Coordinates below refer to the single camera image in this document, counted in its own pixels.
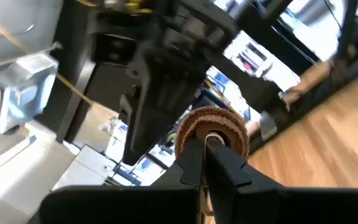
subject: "black metal bar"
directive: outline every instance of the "black metal bar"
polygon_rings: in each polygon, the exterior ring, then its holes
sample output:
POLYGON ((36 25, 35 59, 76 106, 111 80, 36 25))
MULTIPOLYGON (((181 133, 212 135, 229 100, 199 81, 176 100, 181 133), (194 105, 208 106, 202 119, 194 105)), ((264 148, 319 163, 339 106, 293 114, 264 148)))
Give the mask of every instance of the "black metal bar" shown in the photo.
POLYGON ((118 170, 116 171, 116 174, 121 175, 123 178, 129 180, 131 183, 139 186, 141 184, 141 182, 139 180, 136 179, 136 177, 131 176, 130 174, 128 174, 127 172, 123 171, 122 169, 118 168, 118 170))
POLYGON ((310 50, 300 39, 295 36, 295 34, 288 28, 288 26, 286 26, 286 23, 282 21, 281 18, 276 20, 272 24, 272 27, 276 30, 276 32, 278 32, 291 44, 298 48, 300 52, 305 56, 305 58, 308 58, 313 63, 320 61, 320 58, 317 57, 317 55, 312 50, 310 50))
POLYGON ((261 15, 257 4, 248 4, 237 18, 237 25, 260 45, 281 60, 296 74, 302 74, 315 64, 315 61, 283 34, 278 33, 261 15))
MULTIPOLYGON (((113 111, 119 111, 121 95, 131 90, 132 85, 139 83, 138 80, 127 76, 125 72, 124 67, 98 65, 89 80, 84 94, 113 111)), ((76 108, 76 113, 65 136, 67 142, 75 140, 89 108, 89 104, 85 101, 81 101, 78 108, 76 108)))
MULTIPOLYGON (((125 164, 134 165, 170 130, 193 100, 205 79, 207 66, 192 57, 185 58, 150 42, 140 45, 135 60, 128 66, 128 73, 140 77, 142 86, 137 103, 132 106, 137 109, 128 122, 122 158, 125 164)), ((121 109, 129 114, 126 108, 121 109)))
POLYGON ((272 214, 270 211, 278 208, 276 198, 270 198, 270 203, 268 205, 264 203, 264 209, 259 210, 257 204, 251 205, 246 199, 238 201, 245 193, 239 192, 238 189, 246 187, 253 192, 265 192, 280 188, 281 185, 255 170, 233 150, 215 139, 206 141, 205 174, 216 223, 247 223, 244 217, 250 218, 250 214, 259 219, 251 223, 274 223, 275 215, 258 216, 255 213, 269 211, 269 214, 272 214), (238 212, 243 203, 249 205, 253 212, 247 214, 238 212))
MULTIPOLYGON (((51 56, 59 61, 59 73, 80 91, 85 89, 90 77, 90 74, 81 71, 92 45, 88 38, 92 27, 88 21, 94 19, 94 16, 92 7, 78 1, 64 1, 54 37, 55 41, 62 43, 64 49, 51 52, 51 56)), ((79 103, 78 95, 62 82, 56 81, 47 107, 35 118, 55 132, 58 141, 62 141, 79 103)))
POLYGON ((339 38, 338 49, 334 58, 334 69, 332 73, 336 82, 343 82, 346 73, 346 63, 349 59, 348 48, 353 39, 356 27, 356 10, 358 0, 346 1, 347 10, 343 22, 342 35, 339 38))
POLYGON ((274 22, 283 13, 283 11, 291 4, 293 0, 273 0, 266 7, 264 19, 268 22, 274 22))
POLYGON ((155 156, 151 155, 150 153, 147 153, 144 157, 147 159, 150 159, 152 162, 157 164, 159 167, 163 169, 169 169, 169 166, 165 165, 161 160, 157 159, 155 156))
MULTIPOLYGON (((95 68, 95 64, 91 60, 86 59, 84 61, 83 67, 81 68, 80 74, 78 75, 79 76, 78 82, 76 83, 75 86, 77 90, 82 92, 86 90, 90 78, 95 73, 94 68, 95 68)), ((72 93, 72 96, 68 101, 65 114, 63 115, 63 118, 60 120, 60 127, 59 130, 57 131, 56 141, 63 142, 63 140, 65 139, 65 136, 67 135, 70 125, 73 122, 73 118, 76 115, 78 106, 82 101, 83 100, 79 95, 72 93)))

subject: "white cabinet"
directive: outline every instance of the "white cabinet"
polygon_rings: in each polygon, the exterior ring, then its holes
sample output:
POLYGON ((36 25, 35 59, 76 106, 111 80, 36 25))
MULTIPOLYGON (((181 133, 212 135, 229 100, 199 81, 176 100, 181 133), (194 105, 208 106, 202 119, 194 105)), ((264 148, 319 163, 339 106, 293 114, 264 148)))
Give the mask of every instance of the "white cabinet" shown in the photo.
POLYGON ((102 185, 115 165, 115 162, 85 146, 53 189, 70 185, 102 185))

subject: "cable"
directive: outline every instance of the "cable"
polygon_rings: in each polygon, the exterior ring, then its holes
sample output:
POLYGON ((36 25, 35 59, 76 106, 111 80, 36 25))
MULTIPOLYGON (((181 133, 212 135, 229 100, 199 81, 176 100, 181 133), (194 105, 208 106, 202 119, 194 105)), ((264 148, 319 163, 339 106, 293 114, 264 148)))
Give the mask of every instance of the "cable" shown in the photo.
POLYGON ((180 17, 180 18, 188 19, 188 17, 183 16, 183 15, 177 15, 177 16, 180 17))
POLYGON ((293 72, 293 70, 291 70, 291 72, 292 72, 292 76, 295 79, 296 83, 299 84, 299 82, 301 82, 301 81, 298 81, 297 74, 295 74, 295 72, 293 72))
POLYGON ((87 0, 76 0, 78 1, 79 3, 85 5, 85 6, 89 6, 89 7, 96 7, 98 6, 97 4, 93 3, 93 2, 90 2, 90 1, 87 1, 87 0))
POLYGON ((333 10, 331 9, 331 7, 330 7, 330 6, 328 5, 328 3, 327 3, 327 0, 324 0, 324 3, 326 4, 326 6, 327 6, 329 12, 331 13, 331 15, 333 16, 333 18, 335 19, 336 23, 338 24, 339 29, 342 31, 342 26, 341 26, 341 24, 338 22, 338 20, 336 19, 335 15, 334 15, 334 13, 333 13, 333 10))

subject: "yellow cable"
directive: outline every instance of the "yellow cable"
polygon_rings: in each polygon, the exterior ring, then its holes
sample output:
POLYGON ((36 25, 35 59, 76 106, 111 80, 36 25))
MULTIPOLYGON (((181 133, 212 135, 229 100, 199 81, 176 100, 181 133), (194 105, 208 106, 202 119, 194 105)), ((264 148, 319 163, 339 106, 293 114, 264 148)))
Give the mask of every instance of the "yellow cable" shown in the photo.
POLYGON ((171 141, 172 139, 175 139, 177 137, 177 133, 172 133, 170 134, 167 139, 165 140, 165 143, 168 143, 169 141, 171 141))
POLYGON ((207 78, 204 82, 222 99, 222 101, 234 114, 238 115, 238 117, 244 120, 244 118, 230 105, 229 100, 227 100, 227 98, 219 90, 217 90, 207 78))

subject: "wooden floor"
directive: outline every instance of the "wooden floor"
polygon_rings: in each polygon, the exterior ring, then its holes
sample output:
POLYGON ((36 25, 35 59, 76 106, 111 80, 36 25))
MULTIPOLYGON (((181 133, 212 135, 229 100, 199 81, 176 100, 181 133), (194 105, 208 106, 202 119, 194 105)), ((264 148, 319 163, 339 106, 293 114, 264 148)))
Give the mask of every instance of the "wooden floor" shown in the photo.
POLYGON ((256 152, 249 163, 287 186, 358 187, 358 80, 256 152))

